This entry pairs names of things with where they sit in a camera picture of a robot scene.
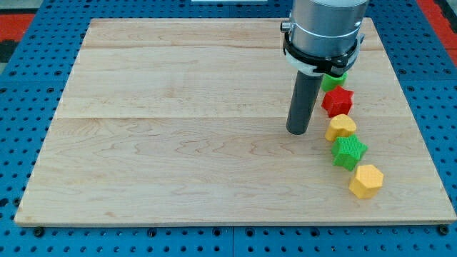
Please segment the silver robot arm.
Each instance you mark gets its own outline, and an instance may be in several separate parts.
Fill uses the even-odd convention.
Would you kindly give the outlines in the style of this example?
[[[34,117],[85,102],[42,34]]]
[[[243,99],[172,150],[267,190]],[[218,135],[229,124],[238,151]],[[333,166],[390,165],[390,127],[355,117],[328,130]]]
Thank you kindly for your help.
[[[367,6],[368,0],[294,0],[280,30],[302,53],[340,56],[355,44]]]

